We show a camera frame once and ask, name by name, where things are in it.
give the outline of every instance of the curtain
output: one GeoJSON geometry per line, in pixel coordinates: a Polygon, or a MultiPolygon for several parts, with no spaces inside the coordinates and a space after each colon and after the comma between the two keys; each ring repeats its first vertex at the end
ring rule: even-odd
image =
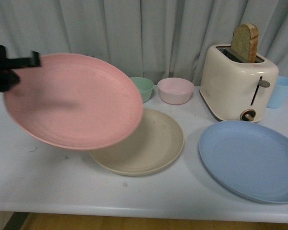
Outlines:
{"type": "Polygon", "coordinates": [[[288,0],[0,0],[8,57],[79,53],[129,77],[201,82],[210,46],[241,23],[259,29],[258,53],[288,77],[288,0]]]}

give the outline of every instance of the toaster knob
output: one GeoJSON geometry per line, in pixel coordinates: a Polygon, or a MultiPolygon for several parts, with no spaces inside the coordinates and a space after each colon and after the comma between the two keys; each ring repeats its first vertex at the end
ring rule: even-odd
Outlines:
{"type": "Polygon", "coordinates": [[[260,79],[258,82],[258,85],[261,87],[264,87],[264,88],[268,88],[268,87],[270,87],[271,84],[268,81],[260,79]]]}
{"type": "Polygon", "coordinates": [[[256,112],[253,109],[247,109],[244,110],[241,114],[240,114],[240,120],[241,121],[253,121],[254,118],[256,116],[256,112]]]}

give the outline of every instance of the table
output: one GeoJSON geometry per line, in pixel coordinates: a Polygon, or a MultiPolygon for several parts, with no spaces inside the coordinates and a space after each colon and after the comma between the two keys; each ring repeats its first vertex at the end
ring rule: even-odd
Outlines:
{"type": "MultiPolygon", "coordinates": [[[[260,204],[241,198],[214,180],[203,166],[198,140],[218,122],[195,87],[182,105],[164,103],[154,87],[144,103],[172,116],[185,145],[166,169],[128,177],[99,166],[87,151],[45,144],[17,126],[0,93],[0,211],[288,223],[288,204],[260,204]]],[[[288,137],[288,98],[267,108],[260,125],[288,137]]]]}

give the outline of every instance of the toaster slot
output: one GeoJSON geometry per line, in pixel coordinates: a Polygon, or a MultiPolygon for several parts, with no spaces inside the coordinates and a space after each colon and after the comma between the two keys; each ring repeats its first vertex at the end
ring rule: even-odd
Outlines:
{"type": "MultiPolygon", "coordinates": [[[[231,49],[230,46],[218,46],[216,47],[222,54],[224,54],[228,59],[238,62],[238,63],[249,63],[247,60],[245,60],[243,57],[241,57],[239,54],[237,54],[234,50],[231,49]]],[[[255,63],[261,63],[264,60],[262,60],[260,57],[256,56],[255,63]]]]}

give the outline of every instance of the wooden floor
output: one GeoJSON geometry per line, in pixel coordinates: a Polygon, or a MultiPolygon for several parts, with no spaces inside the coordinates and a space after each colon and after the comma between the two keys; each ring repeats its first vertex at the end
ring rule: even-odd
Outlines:
{"type": "Polygon", "coordinates": [[[31,213],[21,230],[288,230],[288,224],[31,213]]]}

